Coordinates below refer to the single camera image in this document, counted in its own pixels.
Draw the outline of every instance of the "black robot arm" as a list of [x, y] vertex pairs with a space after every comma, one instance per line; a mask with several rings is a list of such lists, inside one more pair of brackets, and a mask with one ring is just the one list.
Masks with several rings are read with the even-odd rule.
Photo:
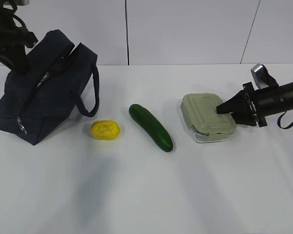
[[[24, 47], [33, 48], [37, 38], [15, 15], [16, 3], [23, 5], [27, 1], [0, 0], [0, 62], [11, 70], [25, 73], [29, 66]], [[5, 7], [5, 4], [9, 4], [11, 9]], [[16, 26], [15, 20], [20, 23], [20, 27]]]
[[[231, 113], [237, 124], [260, 127], [267, 126], [266, 116], [293, 110], [293, 82], [279, 86], [270, 76], [266, 67], [257, 64], [251, 69], [257, 90], [251, 82], [243, 84], [243, 90], [233, 98], [217, 107], [218, 114]], [[281, 115], [277, 124], [280, 126]]]

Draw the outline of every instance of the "plastic container lid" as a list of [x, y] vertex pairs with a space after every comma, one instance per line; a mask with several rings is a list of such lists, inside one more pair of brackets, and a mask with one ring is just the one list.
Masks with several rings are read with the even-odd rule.
[[199, 134], [198, 142], [222, 141], [236, 129], [230, 114], [217, 114], [222, 100], [215, 94], [188, 94], [181, 104], [188, 128]]

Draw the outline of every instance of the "cucumber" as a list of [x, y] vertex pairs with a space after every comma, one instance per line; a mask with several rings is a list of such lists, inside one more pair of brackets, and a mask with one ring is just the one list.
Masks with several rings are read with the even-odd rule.
[[133, 104], [129, 108], [129, 114], [134, 121], [146, 130], [162, 150], [165, 152], [172, 151], [173, 143], [170, 135], [150, 111], [139, 104]]

